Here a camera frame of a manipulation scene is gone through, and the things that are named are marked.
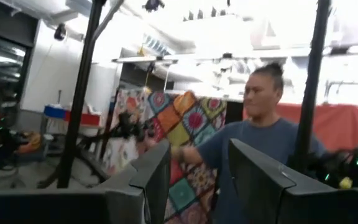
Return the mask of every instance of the glass door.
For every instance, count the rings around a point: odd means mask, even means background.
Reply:
[[[8,126],[17,119],[29,59],[30,50],[0,38],[0,101]]]

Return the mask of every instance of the blue t-shirt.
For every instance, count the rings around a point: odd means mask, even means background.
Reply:
[[[198,146],[204,162],[214,169],[219,169],[220,173],[220,193],[214,211],[214,220],[217,224],[248,223],[242,212],[241,203],[230,175],[227,158],[229,139],[238,139],[286,164],[288,156],[295,151],[297,131],[298,125],[285,119],[279,119],[273,125],[265,128],[258,128],[248,121],[241,121],[226,125],[209,140]],[[322,155],[325,148],[316,138],[312,137],[311,150],[317,155]]]

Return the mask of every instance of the hair bun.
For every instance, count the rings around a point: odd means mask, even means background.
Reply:
[[[277,75],[282,76],[284,73],[283,67],[278,62],[271,62],[266,67],[275,70]]]

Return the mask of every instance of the stand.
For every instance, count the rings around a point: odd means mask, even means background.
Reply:
[[[306,80],[305,95],[303,96],[301,117],[298,134],[296,136],[295,153],[289,161],[290,167],[300,173],[304,173],[307,166],[306,160],[310,148],[310,137],[313,129],[316,92],[318,87],[321,59],[323,57],[330,6],[331,0],[318,1],[316,22],[314,24],[314,32],[309,54],[308,78]]]
[[[78,72],[78,79],[75,86],[73,106],[71,108],[70,122],[68,123],[65,149],[62,154],[62,158],[55,171],[58,175],[58,188],[67,188],[71,176],[71,168],[73,161],[78,156],[78,150],[76,148],[76,141],[78,137],[78,129],[80,128],[81,114],[84,106],[84,98],[86,93],[86,87],[88,86],[88,78],[90,75],[93,50],[98,38],[95,35],[96,30],[99,27],[99,20],[102,12],[102,7],[106,3],[106,0],[93,0],[91,14],[89,16],[88,30],[86,31],[85,43],[80,63],[80,70]],[[111,6],[111,9],[102,22],[102,27],[98,29],[100,34],[107,26],[107,23],[112,19],[114,13],[119,9],[123,1],[118,1],[115,6]]]

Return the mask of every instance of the colorful quilt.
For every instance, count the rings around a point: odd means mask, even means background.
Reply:
[[[113,128],[118,124],[118,115],[124,111],[130,112],[141,122],[149,119],[151,116],[147,102],[149,94],[150,90],[147,88],[119,91],[114,107],[111,127]],[[136,149],[135,138],[110,139],[103,156],[104,168],[109,175],[116,174],[130,161],[137,159],[138,156],[139,152]]]
[[[155,138],[167,138],[172,146],[199,145],[224,125],[226,102],[200,98],[188,91],[173,96],[153,92],[148,98],[154,112]],[[172,161],[165,223],[207,223],[215,172],[205,166]]]

